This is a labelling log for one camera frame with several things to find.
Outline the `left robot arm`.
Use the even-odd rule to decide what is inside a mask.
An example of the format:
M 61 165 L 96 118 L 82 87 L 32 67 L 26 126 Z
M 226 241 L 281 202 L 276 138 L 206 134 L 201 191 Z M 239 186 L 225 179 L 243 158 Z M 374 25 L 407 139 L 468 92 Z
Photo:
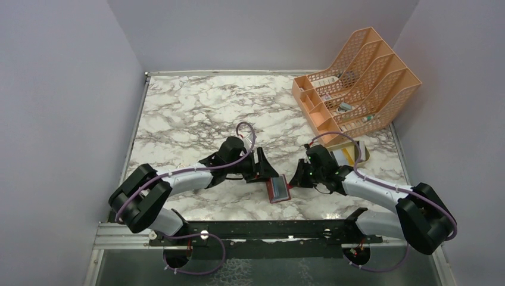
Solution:
M 167 199 L 186 191 L 213 188 L 230 174 L 242 175 L 248 184 L 279 177 L 261 147 L 249 151 L 242 139 L 230 136 L 218 151 L 192 167 L 159 174 L 150 164 L 140 165 L 112 193 L 108 204 L 116 220 L 132 233 L 151 229 L 178 245 L 186 240 L 186 221 L 176 210 L 164 208 Z

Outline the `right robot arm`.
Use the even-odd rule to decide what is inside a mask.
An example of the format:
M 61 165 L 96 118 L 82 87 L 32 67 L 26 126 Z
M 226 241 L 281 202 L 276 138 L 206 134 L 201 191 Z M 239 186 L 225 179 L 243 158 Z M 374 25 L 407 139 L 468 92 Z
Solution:
M 366 176 L 349 165 L 339 165 L 321 145 L 308 147 L 298 161 L 290 186 L 315 188 L 362 198 L 385 212 L 359 211 L 344 225 L 344 236 L 357 243 L 368 235 L 406 241 L 416 251 L 430 255 L 457 232 L 457 223 L 434 189 L 424 183 L 395 185 Z

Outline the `red leather card holder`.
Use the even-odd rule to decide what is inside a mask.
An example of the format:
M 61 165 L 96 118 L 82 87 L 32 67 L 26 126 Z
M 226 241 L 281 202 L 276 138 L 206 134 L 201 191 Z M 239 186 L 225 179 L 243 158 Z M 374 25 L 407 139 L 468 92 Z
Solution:
M 291 200 L 290 187 L 286 181 L 285 175 L 269 178 L 266 182 L 266 188 L 269 203 L 271 204 Z

